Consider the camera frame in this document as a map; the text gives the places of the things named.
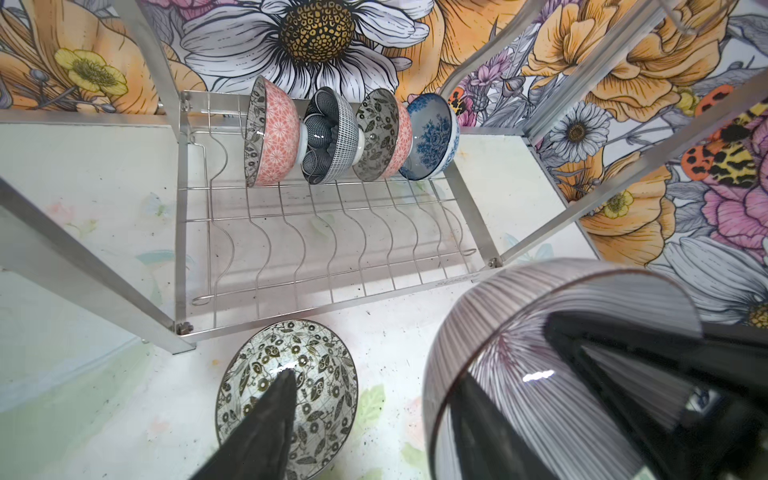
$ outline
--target painted flower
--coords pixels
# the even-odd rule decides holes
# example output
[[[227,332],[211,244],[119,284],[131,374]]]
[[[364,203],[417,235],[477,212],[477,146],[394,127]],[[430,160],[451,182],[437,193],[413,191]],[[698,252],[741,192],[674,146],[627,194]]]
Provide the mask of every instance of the painted flower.
[[[237,0],[144,0],[162,8],[177,7],[184,20],[192,20],[219,5],[237,5]]]
[[[2,9],[1,89],[13,108],[154,114],[158,97],[138,46],[119,18],[99,19],[61,0],[22,0],[25,17]],[[179,89],[200,77],[167,48]]]
[[[566,161],[582,161],[595,155],[608,140],[608,113],[583,101],[552,128],[551,148]]]
[[[53,58],[67,71],[72,83],[86,91],[110,95],[128,92],[125,76],[92,51],[59,48]]]
[[[603,172],[603,149],[600,149],[584,161],[554,169],[553,175],[566,200],[572,202],[639,158],[640,152],[634,152]],[[605,260],[644,266],[661,254],[664,241],[674,233],[675,207],[664,197],[665,181],[671,177],[666,167],[660,167],[581,218],[581,226]]]
[[[248,92],[261,74],[291,97],[331,87],[349,101],[377,88],[394,91],[395,65],[361,41],[408,47],[424,40],[425,24],[387,4],[337,0],[264,0],[224,6],[184,24],[181,46],[199,74],[225,77],[214,90]]]
[[[762,141],[753,135],[756,153],[764,157]],[[704,179],[710,189],[704,194],[701,208],[709,225],[716,227],[710,235],[714,240],[748,252],[763,261],[766,251],[763,241],[768,237],[768,162],[761,159],[758,183],[751,188],[718,184],[711,177]]]
[[[680,283],[705,322],[768,328],[768,270],[706,237],[681,238],[648,265]]]
[[[581,7],[557,7],[541,26],[528,57],[524,75],[545,78],[533,84],[539,88],[557,77],[571,74],[594,50],[605,33],[634,4],[625,0],[599,5],[587,0]],[[680,101],[677,88],[706,77],[720,62],[718,44],[725,36],[732,4],[719,12],[722,0],[686,0],[674,7],[678,19],[688,28],[702,28],[698,35],[677,30],[665,18],[600,80],[586,100],[609,111],[619,121],[645,122],[661,108]]]
[[[504,28],[524,2],[509,0],[434,0],[409,15],[429,26],[427,38],[408,48],[384,48],[390,58],[408,58],[412,65],[398,70],[395,96],[404,101],[409,94],[437,91],[453,70],[488,42],[494,27]]]

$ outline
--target yellow flower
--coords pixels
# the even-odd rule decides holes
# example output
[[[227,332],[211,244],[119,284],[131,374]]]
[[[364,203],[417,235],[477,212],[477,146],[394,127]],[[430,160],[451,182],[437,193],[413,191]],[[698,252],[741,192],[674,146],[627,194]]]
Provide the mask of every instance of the yellow flower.
[[[125,95],[128,86],[125,76],[115,67],[107,65],[101,55],[87,50],[59,48],[54,54],[56,63],[64,67],[72,83],[84,90],[109,95]]]
[[[629,206],[634,202],[632,194],[624,190],[615,194],[603,206],[603,213],[608,218],[619,218],[629,213]]]
[[[601,148],[593,157],[566,163],[554,173],[565,174],[558,177],[558,187],[568,201],[576,201],[639,158],[640,152],[634,152],[604,172]],[[661,255],[664,241],[674,233],[675,206],[664,197],[665,181],[671,177],[666,167],[659,167],[611,198],[597,213],[581,218],[581,226],[605,260],[645,266]]]
[[[24,16],[0,8],[0,76],[13,108],[157,112],[157,91],[139,47],[119,18],[99,18],[69,0],[21,0]],[[179,90],[202,79],[164,45]]]
[[[693,117],[694,113],[696,113],[696,106],[699,104],[700,98],[698,98],[690,88],[681,88],[677,93],[680,94],[680,101],[678,101],[675,106],[678,107],[684,115]]]

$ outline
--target black and white patterned bowl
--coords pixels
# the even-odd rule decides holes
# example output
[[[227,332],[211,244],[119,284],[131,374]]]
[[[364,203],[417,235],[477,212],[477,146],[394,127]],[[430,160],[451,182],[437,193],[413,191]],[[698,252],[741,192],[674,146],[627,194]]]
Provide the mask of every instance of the black and white patterned bowl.
[[[357,412],[357,371],[341,339],[310,320],[290,320],[261,330],[227,367],[216,399],[219,443],[250,413],[283,369],[296,373],[286,480],[310,478],[344,445]]]
[[[313,95],[303,124],[310,149],[304,156],[301,170],[310,184],[332,183],[361,158],[365,142],[352,107],[330,88],[322,87]],[[328,127],[331,130],[330,142],[325,139]],[[324,159],[325,154],[331,157],[327,168],[324,167],[327,163],[319,160]]]
[[[354,165],[355,175],[372,182],[381,177],[392,160],[399,129],[397,100],[391,91],[379,88],[362,100],[355,118],[365,138],[360,162]]]

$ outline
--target wire rack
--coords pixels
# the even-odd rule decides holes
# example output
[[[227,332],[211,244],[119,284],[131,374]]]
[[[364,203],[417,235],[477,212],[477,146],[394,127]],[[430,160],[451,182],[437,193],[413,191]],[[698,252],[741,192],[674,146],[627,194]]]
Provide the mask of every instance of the wire rack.
[[[294,167],[278,185],[245,188],[246,109],[234,115],[237,128],[232,117],[215,127],[205,112],[190,130],[186,318],[194,336],[413,293],[482,269],[445,178],[366,183],[350,171],[310,186]]]

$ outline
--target metal frame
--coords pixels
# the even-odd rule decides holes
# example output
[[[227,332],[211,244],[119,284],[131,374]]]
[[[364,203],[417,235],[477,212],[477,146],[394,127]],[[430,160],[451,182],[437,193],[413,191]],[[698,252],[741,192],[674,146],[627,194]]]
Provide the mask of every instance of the metal frame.
[[[0,224],[2,266],[171,353],[194,349],[168,315],[3,179]]]
[[[660,14],[654,6],[656,0],[644,0],[635,5],[622,21],[608,33],[604,41],[598,48],[583,62],[577,72],[566,79],[566,84],[555,92],[543,108],[539,108],[536,117],[530,119],[525,124],[525,132],[532,136],[532,140],[543,135],[551,127],[553,119],[562,111],[564,104],[572,104],[588,90],[590,83],[599,80],[601,75],[610,70],[610,63],[627,48],[630,48],[639,35],[644,35],[649,27],[659,19]],[[541,8],[541,0],[528,0],[523,4],[520,12],[495,38],[477,51],[463,65],[457,67],[444,83],[441,95],[448,98],[458,82],[477,68],[483,62],[487,61],[493,55],[499,53],[516,36],[520,35],[525,27],[538,14]],[[599,207],[608,200],[617,191],[621,191],[636,179],[648,174],[652,170],[664,165],[669,159],[677,157],[683,151],[690,147],[695,141],[705,137],[710,132],[717,129],[718,125],[730,121],[733,117],[750,107],[756,98],[768,96],[768,72],[763,72],[748,81],[743,87],[737,89],[724,101],[711,108],[705,114],[694,118],[691,123],[678,131],[672,137],[666,139],[660,144],[646,151],[638,162],[624,169],[621,174],[610,180],[605,181],[594,191],[581,198],[578,202],[567,206],[559,215],[550,219],[545,225],[537,229],[531,235],[528,235],[513,248],[499,255],[491,240],[487,227],[482,222],[477,206],[466,189],[461,179],[458,168],[451,166],[445,172],[445,178],[449,182],[453,197],[450,199],[438,199],[434,202],[442,206],[443,202],[451,201],[458,204],[462,215],[466,219],[473,239],[478,250],[483,257],[486,267],[483,270],[472,272],[467,268],[467,273],[459,276],[449,276],[445,273],[443,280],[424,282],[419,285],[408,286],[402,289],[393,289],[389,292],[377,293],[373,295],[364,295],[352,300],[341,302],[331,302],[331,304],[311,309],[297,310],[269,318],[256,318],[244,323],[229,326],[215,326],[202,332],[189,333],[179,336],[175,332],[185,320],[186,315],[186,250],[187,250],[187,196],[192,190],[205,190],[210,196],[211,192],[219,188],[215,187],[215,179],[207,179],[205,187],[190,187],[187,174],[188,148],[194,143],[192,135],[195,132],[207,132],[211,134],[238,134],[243,135],[243,112],[247,110],[248,97],[237,94],[219,94],[210,92],[177,92],[174,84],[173,75],[167,63],[162,44],[157,35],[151,28],[147,17],[142,11],[138,0],[118,0],[115,2],[115,8],[121,19],[126,24],[132,38],[139,45],[144,56],[151,76],[156,84],[158,94],[163,101],[163,108],[166,116],[138,116],[138,115],[119,115],[119,114],[70,114],[61,112],[19,112],[19,111],[0,111],[0,123],[8,122],[26,122],[26,123],[45,123],[45,124],[88,124],[88,125],[152,125],[169,124],[179,140],[178,160],[178,192],[177,192],[177,231],[176,231],[176,315],[170,319],[164,315],[157,307],[141,296],[130,284],[121,279],[114,271],[110,270],[92,253],[88,252],[76,240],[71,238],[58,225],[48,219],[42,212],[34,208],[28,201],[18,195],[15,190],[0,180],[2,187],[2,203],[0,204],[0,218],[3,220],[3,230],[0,236],[0,260],[4,266],[19,272],[30,280],[35,281],[41,286],[63,296],[64,298],[83,306],[84,308],[104,317],[105,319],[122,326],[123,328],[136,333],[137,335],[150,340],[151,342],[167,349],[173,353],[187,351],[194,348],[190,343],[198,339],[208,339],[215,336],[235,333],[246,329],[253,329],[278,322],[282,319],[294,318],[296,316],[313,315],[317,313],[337,310],[348,306],[355,306],[362,303],[391,298],[398,295],[413,293],[420,290],[427,290],[435,286],[441,286],[449,283],[457,283],[466,280],[481,280],[495,272],[494,267],[509,264],[516,257],[530,250],[536,244],[558,232],[571,222],[578,220],[579,217]],[[306,101],[295,101],[300,113],[306,109]],[[203,112],[208,115],[201,117],[187,115],[188,112]],[[514,134],[515,129],[462,129],[463,134]],[[272,188],[293,188],[294,185],[280,185]],[[402,205],[395,202],[390,192],[392,204],[381,208],[392,208],[400,211]],[[432,216],[424,209],[424,202],[419,203],[416,195],[413,195],[415,203],[412,206],[422,210],[427,215]],[[209,216],[205,219],[194,219],[208,222],[209,225],[215,224],[215,221],[222,220],[214,216],[214,205],[212,201],[207,203],[209,207]],[[361,210],[367,210],[374,216],[378,216],[376,210],[378,206],[369,204],[368,207]],[[445,215],[445,221],[449,227],[451,225],[448,219],[448,212],[445,207],[442,209]],[[341,213],[351,218],[350,209],[343,206]],[[319,217],[318,210],[312,201],[312,211],[305,214]],[[286,217],[290,214],[281,215],[288,225],[290,222]],[[242,220],[248,220],[255,227],[255,216],[250,212]],[[440,233],[440,242],[442,242],[442,232]],[[456,251],[451,253],[440,253],[439,247],[437,257],[445,255],[462,255],[462,245],[459,242],[456,245]],[[412,262],[418,268],[418,261],[427,260],[426,258],[416,258],[413,255]],[[364,270],[358,262],[361,279]],[[391,268],[389,258],[386,266]],[[333,276],[329,269],[326,275],[330,281]],[[261,290],[261,285],[255,285],[253,290]]]

